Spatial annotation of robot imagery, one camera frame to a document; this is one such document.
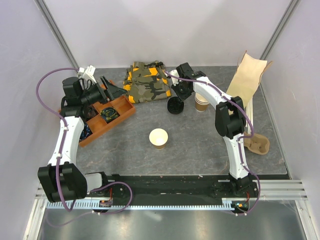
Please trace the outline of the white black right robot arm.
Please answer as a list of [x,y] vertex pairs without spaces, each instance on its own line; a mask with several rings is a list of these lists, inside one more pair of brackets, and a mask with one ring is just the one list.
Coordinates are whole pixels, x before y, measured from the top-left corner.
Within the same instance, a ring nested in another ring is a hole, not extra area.
[[195,92],[214,107],[215,129],[226,144],[229,158],[229,191],[235,197],[242,196],[252,182],[253,175],[245,155],[245,126],[249,124],[251,130],[254,129],[244,111],[242,99],[220,90],[202,71],[193,71],[187,62],[165,74],[171,78],[171,89],[181,102]]

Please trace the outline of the single brown paper cup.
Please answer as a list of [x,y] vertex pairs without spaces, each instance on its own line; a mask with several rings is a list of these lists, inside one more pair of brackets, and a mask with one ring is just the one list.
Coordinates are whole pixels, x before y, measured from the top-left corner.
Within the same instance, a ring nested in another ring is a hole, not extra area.
[[150,143],[158,150],[162,150],[169,139],[168,133],[162,128],[155,128],[149,134]]

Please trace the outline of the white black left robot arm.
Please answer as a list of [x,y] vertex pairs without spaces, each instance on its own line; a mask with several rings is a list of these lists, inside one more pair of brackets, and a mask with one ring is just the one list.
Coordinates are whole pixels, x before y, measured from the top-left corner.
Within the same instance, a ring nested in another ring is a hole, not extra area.
[[106,196],[110,185],[104,172],[84,175],[76,166],[76,155],[89,106],[108,103],[127,93],[123,88],[109,82],[104,76],[98,83],[88,80],[87,88],[83,78],[69,77],[63,80],[64,97],[61,100],[60,131],[54,152],[47,166],[40,167],[38,179],[49,202],[75,201],[83,199],[91,190],[99,197]]

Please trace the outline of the stack of paper cups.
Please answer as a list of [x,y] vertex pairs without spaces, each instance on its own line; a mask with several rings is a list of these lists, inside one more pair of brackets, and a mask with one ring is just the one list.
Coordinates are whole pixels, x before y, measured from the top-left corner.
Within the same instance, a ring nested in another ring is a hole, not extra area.
[[199,93],[195,94],[195,108],[198,112],[204,112],[208,106],[209,106],[209,102]]

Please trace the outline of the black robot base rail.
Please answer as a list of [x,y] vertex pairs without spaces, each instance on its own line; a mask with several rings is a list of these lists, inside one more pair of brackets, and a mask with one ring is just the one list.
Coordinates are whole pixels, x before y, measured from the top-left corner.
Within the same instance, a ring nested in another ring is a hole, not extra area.
[[244,188],[236,188],[230,175],[102,175],[99,187],[113,183],[94,196],[112,197],[121,204],[138,203],[218,203],[223,198],[256,198],[259,188],[255,177]]

